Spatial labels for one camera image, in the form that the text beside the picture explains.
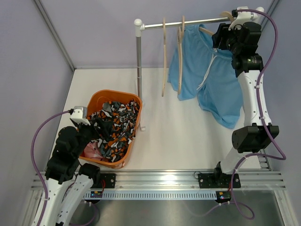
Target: clothing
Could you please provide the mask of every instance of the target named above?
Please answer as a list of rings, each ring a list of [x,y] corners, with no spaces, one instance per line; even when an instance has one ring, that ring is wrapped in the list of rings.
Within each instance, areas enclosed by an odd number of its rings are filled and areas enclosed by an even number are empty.
[[[179,100],[198,97],[200,107],[210,111],[224,127],[235,127],[243,104],[242,92],[231,66],[232,54],[228,50],[213,49],[212,38],[199,27],[185,27],[182,42],[183,76]],[[178,50],[172,57],[168,82],[178,89]]]
[[[127,153],[127,148],[135,138],[135,125],[139,113],[139,104],[132,99],[124,105],[120,102],[106,102],[99,112],[88,116],[88,120],[101,118],[104,124],[112,122],[109,138],[101,137],[92,140],[84,150],[88,158],[99,159],[101,161],[116,162],[121,160]]]

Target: white table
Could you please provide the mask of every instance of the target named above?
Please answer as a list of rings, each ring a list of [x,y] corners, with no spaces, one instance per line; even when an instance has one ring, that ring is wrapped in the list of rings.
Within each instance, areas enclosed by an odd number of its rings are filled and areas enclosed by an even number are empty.
[[[146,130],[138,130],[130,161],[120,170],[213,169],[230,151],[233,130],[201,110],[196,98],[179,101],[169,83],[161,97],[162,74],[162,68],[142,69]],[[137,94],[136,77],[136,69],[76,70],[64,111],[87,106],[92,95],[102,89]],[[235,129],[243,127],[243,120],[241,110]],[[58,131],[66,126],[72,126],[68,115],[61,118]],[[260,169],[257,156],[249,158],[242,168]]]

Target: clothing rack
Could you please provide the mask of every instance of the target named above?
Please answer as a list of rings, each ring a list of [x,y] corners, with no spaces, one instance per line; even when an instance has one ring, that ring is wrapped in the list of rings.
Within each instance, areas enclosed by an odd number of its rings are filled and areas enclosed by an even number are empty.
[[[230,21],[228,17],[219,17],[219,18],[212,18],[212,19],[204,19],[204,20],[192,20],[192,21],[185,21],[184,25],[193,25],[193,24],[210,24],[210,23],[218,23],[218,22],[227,22]],[[138,91],[138,97],[143,102],[143,105],[145,105],[143,101],[143,95],[142,95],[142,67],[141,67],[141,35],[142,31],[150,30],[150,29],[157,29],[157,28],[163,28],[163,24],[150,24],[145,25],[142,23],[141,19],[135,19],[134,21],[135,25],[135,34],[136,34],[136,54],[137,54],[137,91]],[[182,22],[172,22],[172,23],[166,23],[165,27],[178,27],[181,26]],[[140,129],[145,130],[145,126],[143,123],[143,110],[141,115],[141,122],[140,122]]]

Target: perforated metal strip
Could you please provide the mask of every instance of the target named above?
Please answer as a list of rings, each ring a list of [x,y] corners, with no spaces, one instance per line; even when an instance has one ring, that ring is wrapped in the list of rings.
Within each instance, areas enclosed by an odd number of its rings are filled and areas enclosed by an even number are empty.
[[[92,197],[89,191],[84,199],[102,200],[216,200],[215,191],[105,191],[103,197]]]

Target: vertical rack pole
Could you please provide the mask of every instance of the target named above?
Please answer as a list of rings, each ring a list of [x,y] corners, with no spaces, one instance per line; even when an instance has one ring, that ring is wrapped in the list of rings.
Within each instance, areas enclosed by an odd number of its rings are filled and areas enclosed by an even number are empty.
[[[136,33],[136,54],[137,54],[137,89],[138,97],[142,99],[142,71],[141,71],[141,26],[142,21],[135,19],[135,33]]]

